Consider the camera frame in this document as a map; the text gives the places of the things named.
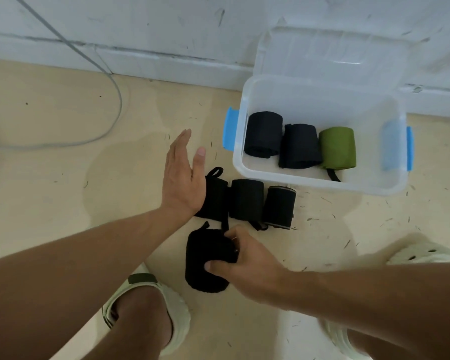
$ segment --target cable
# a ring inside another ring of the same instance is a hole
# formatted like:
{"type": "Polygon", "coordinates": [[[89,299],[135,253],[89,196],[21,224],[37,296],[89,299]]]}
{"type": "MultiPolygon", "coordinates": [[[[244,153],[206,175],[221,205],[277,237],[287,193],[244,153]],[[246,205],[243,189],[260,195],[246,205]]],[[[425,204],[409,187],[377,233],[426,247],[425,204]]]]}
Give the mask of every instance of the cable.
{"type": "Polygon", "coordinates": [[[8,146],[0,146],[0,150],[38,150],[38,149],[47,149],[47,148],[65,148],[68,146],[78,146],[78,145],[84,145],[91,142],[95,142],[105,136],[107,136],[115,127],[117,121],[120,118],[120,115],[122,113],[122,106],[123,106],[123,99],[122,99],[122,93],[120,92],[120,88],[113,79],[112,75],[108,73],[105,69],[102,68],[98,63],[96,63],[94,60],[90,59],[87,55],[82,53],[80,50],[78,50],[70,41],[68,41],[62,34],[60,34],[52,25],[50,25],[47,20],[45,20],[40,14],[38,14],[30,5],[28,5],[24,0],[16,0],[20,5],[22,5],[25,9],[27,9],[30,14],[32,14],[39,22],[41,22],[48,30],[50,30],[53,34],[57,36],[60,41],[62,41],[67,47],[69,47],[71,50],[73,50],[75,53],[77,53],[79,56],[90,62],[93,66],[98,68],[102,73],[104,73],[110,81],[112,81],[116,92],[118,93],[118,99],[120,100],[120,106],[118,108],[118,114],[116,115],[115,120],[113,121],[112,125],[108,128],[107,131],[102,133],[101,135],[90,138],[88,140],[82,140],[82,141],[74,141],[74,142],[46,142],[42,144],[35,144],[35,145],[27,145],[27,146],[20,146],[20,145],[8,145],[8,146]]]}

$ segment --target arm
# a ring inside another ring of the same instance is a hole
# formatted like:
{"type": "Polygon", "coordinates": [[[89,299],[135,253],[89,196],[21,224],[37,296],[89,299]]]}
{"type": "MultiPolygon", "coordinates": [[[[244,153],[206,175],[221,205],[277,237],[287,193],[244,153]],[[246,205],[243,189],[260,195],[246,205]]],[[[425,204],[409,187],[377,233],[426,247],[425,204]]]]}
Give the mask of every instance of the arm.
{"type": "Polygon", "coordinates": [[[205,199],[205,149],[193,170],[184,130],[168,151],[160,208],[0,259],[0,359],[48,359],[205,199]]]}
{"type": "Polygon", "coordinates": [[[251,299],[340,323],[427,358],[450,355],[450,263],[292,272],[237,226],[236,264],[205,268],[251,299]]]}

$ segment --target leg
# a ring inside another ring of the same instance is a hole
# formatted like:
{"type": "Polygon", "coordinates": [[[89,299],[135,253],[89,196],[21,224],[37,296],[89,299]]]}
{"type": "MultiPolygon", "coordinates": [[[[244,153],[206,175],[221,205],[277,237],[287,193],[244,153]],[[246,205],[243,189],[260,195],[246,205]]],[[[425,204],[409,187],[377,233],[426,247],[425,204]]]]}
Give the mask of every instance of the leg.
{"type": "Polygon", "coordinates": [[[140,286],[116,302],[118,320],[83,360],[156,360],[172,336],[162,293],[140,286]]]}
{"type": "Polygon", "coordinates": [[[423,360],[402,347],[358,331],[348,330],[348,339],[355,349],[373,360],[423,360]]]}

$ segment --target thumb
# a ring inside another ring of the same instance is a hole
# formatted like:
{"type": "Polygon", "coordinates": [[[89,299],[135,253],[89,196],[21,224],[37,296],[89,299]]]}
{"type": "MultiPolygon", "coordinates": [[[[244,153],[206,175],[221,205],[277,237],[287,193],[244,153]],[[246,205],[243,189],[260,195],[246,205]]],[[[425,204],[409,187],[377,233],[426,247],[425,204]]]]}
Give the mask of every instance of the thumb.
{"type": "Polygon", "coordinates": [[[205,263],[204,267],[207,272],[226,279],[232,269],[232,265],[222,260],[210,260],[205,263]]]}
{"type": "Polygon", "coordinates": [[[200,178],[205,176],[205,148],[200,146],[193,157],[192,177],[200,178]]]}

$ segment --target container lid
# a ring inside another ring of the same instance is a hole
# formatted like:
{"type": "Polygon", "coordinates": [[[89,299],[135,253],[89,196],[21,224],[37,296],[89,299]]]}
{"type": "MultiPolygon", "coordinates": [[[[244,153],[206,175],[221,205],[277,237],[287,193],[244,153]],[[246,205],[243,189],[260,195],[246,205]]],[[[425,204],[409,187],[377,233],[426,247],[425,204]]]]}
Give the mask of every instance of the container lid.
{"type": "Polygon", "coordinates": [[[253,74],[389,92],[401,82],[410,43],[371,34],[278,26],[258,44],[253,74]]]}

